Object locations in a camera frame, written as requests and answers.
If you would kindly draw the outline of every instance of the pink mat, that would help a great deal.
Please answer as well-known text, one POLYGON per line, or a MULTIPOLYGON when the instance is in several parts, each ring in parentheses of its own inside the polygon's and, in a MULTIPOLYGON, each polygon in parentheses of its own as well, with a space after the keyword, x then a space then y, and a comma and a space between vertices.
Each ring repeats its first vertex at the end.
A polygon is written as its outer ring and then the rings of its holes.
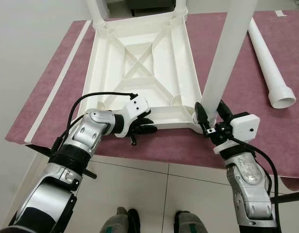
MULTIPOLYGON (((293 89, 297 102, 288 109, 273 109, 270 106, 267 87, 248 36, 223 100, 234 113, 248 111, 261 118, 257 139, 252 144, 269 154, 281 176, 299 178, 299 11, 284 13, 286 17, 277 17, 275 12, 256 12, 254 18, 282 76, 293 89)), ((225 17, 225 13, 188 16, 187 31, 201 90, 211 67, 225 17)), ((72 23, 6 140, 24 144, 84 23, 72 23)), ((90 27, 31 143, 50 147, 64 131, 69 110, 82 94, 93 39, 94 30, 90 27)), ((189 129, 160 130, 153 135, 138 135, 137 140, 138 145, 133 147, 128 138, 106 136, 97 154, 224 167, 220 156, 213 154, 210 140, 189 129)), ((259 160, 270 170, 263 159, 259 160)))

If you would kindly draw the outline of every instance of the white pipe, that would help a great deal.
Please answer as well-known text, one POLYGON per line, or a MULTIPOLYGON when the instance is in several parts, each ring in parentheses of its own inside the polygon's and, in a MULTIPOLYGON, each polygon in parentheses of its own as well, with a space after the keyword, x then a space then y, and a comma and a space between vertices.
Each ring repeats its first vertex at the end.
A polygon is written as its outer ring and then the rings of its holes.
POLYGON ((187 0, 176 0, 174 15, 183 16, 188 13, 187 0))
POLYGON ((105 21, 101 16, 96 0, 86 0, 86 2, 93 19, 93 28, 96 29, 97 27, 102 27, 105 24, 105 21))
POLYGON ((292 89, 285 84, 253 18, 250 22, 248 33, 268 86, 268 98, 271 106, 274 108, 290 107, 296 101, 295 95, 292 89))
POLYGON ((201 104, 211 126, 258 0, 232 0, 203 92, 201 104))

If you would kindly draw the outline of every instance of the white tape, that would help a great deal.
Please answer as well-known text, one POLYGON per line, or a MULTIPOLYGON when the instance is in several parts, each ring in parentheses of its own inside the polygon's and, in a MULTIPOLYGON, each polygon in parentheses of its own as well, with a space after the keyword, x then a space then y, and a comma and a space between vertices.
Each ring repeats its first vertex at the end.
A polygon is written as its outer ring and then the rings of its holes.
POLYGON ((59 87, 60 87, 60 85, 61 85, 68 69, 69 69, 69 67, 70 67, 70 65, 71 65, 71 62, 72 62, 72 60, 73 60, 73 58, 74 58, 74 56, 75 56, 75 54, 76 54, 76 52, 79 48, 84 36, 85 36, 90 24, 91 24, 91 20, 86 21, 86 23, 84 24, 81 32, 79 33, 79 35, 78 35, 78 37, 75 41, 75 44, 73 45, 73 47, 72 47, 72 49, 71 49, 71 51, 70 51, 70 53, 67 57, 67 60, 66 60, 64 66, 61 70, 61 73, 59 74, 59 76, 58 76, 58 78, 57 78, 57 80, 56 80, 56 82, 55 82, 55 84, 52 88, 52 91, 50 92, 46 102, 44 103, 44 105, 43 105, 43 107, 42 107, 42 109, 39 113, 39 115, 37 116, 35 122, 33 123, 31 129, 29 130, 28 134, 25 137, 25 140, 24 140, 25 143, 30 143, 32 141, 37 129, 39 128, 40 123, 42 122, 45 114, 47 113, 47 110, 49 109, 49 107, 50 107, 50 105, 51 105, 51 103, 52 103, 52 101, 53 101, 53 99, 54 99, 54 97, 55 97, 55 95, 56 95, 56 93, 57 93, 57 91, 58 91, 58 89, 59 89, 59 87))
POLYGON ((275 11, 278 17, 286 16, 283 11, 275 11))

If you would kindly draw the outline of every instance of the maroon tablecloth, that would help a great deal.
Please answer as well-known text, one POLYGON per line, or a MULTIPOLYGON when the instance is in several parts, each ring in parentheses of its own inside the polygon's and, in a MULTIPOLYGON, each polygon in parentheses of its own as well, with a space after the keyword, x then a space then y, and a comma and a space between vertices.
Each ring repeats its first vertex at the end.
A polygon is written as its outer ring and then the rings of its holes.
MULTIPOLYGON (((281 176, 299 178, 299 11, 256 12, 255 21, 286 84, 297 97, 287 109, 273 109, 251 41, 247 36, 240 51, 223 100, 234 113, 248 111, 261 118, 257 138, 251 143, 274 161, 281 176)), ((189 15, 187 31, 201 91, 205 85, 224 24, 225 13, 189 15)), ((75 21, 62 40, 32 94, 11 127, 6 140, 25 144, 24 139, 46 102, 54 83, 85 21, 75 21)), ((75 57, 43 117, 31 143, 50 147, 65 127, 69 110, 82 95, 94 30, 89 27, 75 57)), ((138 145, 128 138, 106 136, 97 154, 223 168, 223 160, 212 152, 213 144, 189 129, 160 130, 137 136, 138 145)), ((259 158, 267 170, 267 163, 259 158)))

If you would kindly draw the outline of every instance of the white tile floor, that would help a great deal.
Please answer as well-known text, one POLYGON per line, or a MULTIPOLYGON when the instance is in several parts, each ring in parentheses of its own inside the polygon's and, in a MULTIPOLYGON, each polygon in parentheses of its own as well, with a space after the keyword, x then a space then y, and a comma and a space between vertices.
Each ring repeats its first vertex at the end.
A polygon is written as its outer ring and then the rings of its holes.
MULTIPOLYGON (((229 0, 188 0, 190 13, 227 11, 229 0)), ((125 2, 109 5, 112 17, 131 16, 125 2)), ((261 0, 257 10, 297 9, 294 0, 261 0)), ((142 233, 172 233, 177 210, 197 214, 209 233, 237 233, 231 187, 224 170, 94 156, 83 179, 67 233, 99 232, 118 206, 136 208, 142 233)), ((280 182, 280 193, 290 193, 280 182)), ((299 233, 299 201, 280 205, 284 233, 299 233)))

